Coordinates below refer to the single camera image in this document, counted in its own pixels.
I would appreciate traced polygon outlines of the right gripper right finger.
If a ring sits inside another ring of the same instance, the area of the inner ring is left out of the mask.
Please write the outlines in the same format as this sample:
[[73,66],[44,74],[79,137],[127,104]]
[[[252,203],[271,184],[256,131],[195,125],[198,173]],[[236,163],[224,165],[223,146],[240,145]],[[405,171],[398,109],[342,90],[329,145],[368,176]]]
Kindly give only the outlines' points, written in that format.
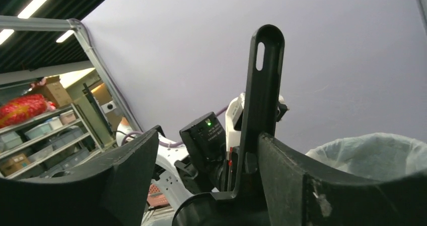
[[269,134],[258,162],[272,225],[426,225],[426,171],[380,182],[320,163]]

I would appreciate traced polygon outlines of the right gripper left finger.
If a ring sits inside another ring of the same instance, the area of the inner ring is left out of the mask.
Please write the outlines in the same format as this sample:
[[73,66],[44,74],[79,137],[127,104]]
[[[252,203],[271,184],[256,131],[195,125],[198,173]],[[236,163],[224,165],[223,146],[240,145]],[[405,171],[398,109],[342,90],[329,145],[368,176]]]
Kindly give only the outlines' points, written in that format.
[[158,146],[150,130],[55,177],[1,179],[1,225],[141,225]]

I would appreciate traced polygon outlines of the black litter scoop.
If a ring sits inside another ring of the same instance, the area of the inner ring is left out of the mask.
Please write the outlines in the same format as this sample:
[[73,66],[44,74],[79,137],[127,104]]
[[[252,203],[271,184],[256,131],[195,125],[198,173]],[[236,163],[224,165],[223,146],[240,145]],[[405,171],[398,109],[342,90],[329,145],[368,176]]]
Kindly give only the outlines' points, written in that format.
[[178,174],[193,196],[176,210],[173,225],[269,225],[259,162],[258,137],[274,134],[285,41],[274,25],[252,36],[237,157],[226,151],[226,133],[214,113],[179,132],[189,153]]

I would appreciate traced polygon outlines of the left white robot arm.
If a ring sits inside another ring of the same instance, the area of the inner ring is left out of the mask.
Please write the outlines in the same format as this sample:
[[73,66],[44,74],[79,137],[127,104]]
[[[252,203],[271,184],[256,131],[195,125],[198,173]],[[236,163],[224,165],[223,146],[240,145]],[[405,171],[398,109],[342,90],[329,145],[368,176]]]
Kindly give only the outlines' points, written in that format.
[[231,191],[235,185],[245,93],[217,114],[209,112],[180,130],[181,141],[167,139],[155,126],[159,147],[147,202],[177,209],[193,195]]

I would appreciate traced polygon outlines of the cardboard box on shelf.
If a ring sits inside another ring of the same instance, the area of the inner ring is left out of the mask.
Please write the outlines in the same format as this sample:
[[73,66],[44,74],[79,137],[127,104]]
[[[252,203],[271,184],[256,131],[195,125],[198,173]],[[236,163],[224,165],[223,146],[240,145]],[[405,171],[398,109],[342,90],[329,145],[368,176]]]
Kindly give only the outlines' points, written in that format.
[[42,78],[31,88],[29,94],[41,94],[47,101],[53,102],[57,108],[73,103],[72,98],[60,82],[60,76]]

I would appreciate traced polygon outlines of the metal storage shelf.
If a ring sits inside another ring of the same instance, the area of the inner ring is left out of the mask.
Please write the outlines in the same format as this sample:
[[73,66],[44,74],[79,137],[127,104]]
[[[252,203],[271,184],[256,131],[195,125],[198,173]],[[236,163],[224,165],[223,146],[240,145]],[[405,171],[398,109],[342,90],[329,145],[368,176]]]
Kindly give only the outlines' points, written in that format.
[[81,107],[70,104],[1,128],[1,178],[50,177],[103,151]]

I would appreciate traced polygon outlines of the translucent white bin liner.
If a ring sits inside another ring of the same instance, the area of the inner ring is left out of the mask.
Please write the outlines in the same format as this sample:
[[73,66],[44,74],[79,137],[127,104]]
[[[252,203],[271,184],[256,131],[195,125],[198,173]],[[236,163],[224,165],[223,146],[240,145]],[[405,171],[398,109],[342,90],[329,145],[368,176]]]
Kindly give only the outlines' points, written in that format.
[[390,181],[426,169],[426,143],[391,133],[336,139],[306,156],[356,176]]

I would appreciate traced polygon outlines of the red bag on shelf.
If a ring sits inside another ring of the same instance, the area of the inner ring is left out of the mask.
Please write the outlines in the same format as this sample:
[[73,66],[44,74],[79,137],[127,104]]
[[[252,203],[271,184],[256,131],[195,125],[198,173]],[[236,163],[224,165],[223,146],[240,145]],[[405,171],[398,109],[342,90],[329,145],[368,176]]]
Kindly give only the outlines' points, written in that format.
[[1,106],[1,128],[20,124],[41,115],[48,105],[41,94],[24,95]]

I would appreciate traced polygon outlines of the aluminium frame rail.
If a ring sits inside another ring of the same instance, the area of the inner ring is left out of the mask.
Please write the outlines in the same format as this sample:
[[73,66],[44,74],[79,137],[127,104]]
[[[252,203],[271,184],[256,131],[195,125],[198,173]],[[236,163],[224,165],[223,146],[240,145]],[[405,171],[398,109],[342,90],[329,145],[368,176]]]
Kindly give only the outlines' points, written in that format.
[[1,16],[1,28],[14,29],[16,31],[47,31],[59,32],[72,30],[74,36],[78,40],[80,46],[85,51],[87,57],[96,69],[100,78],[106,84],[107,88],[112,94],[118,107],[127,117],[128,121],[134,129],[144,131],[143,127],[139,125],[131,107],[128,105],[124,94],[115,83],[112,73],[107,68],[106,63],[100,56],[100,53],[95,48],[95,42],[91,38],[89,30],[86,26],[77,19],[46,19],[46,18],[27,18],[21,19],[14,16]]

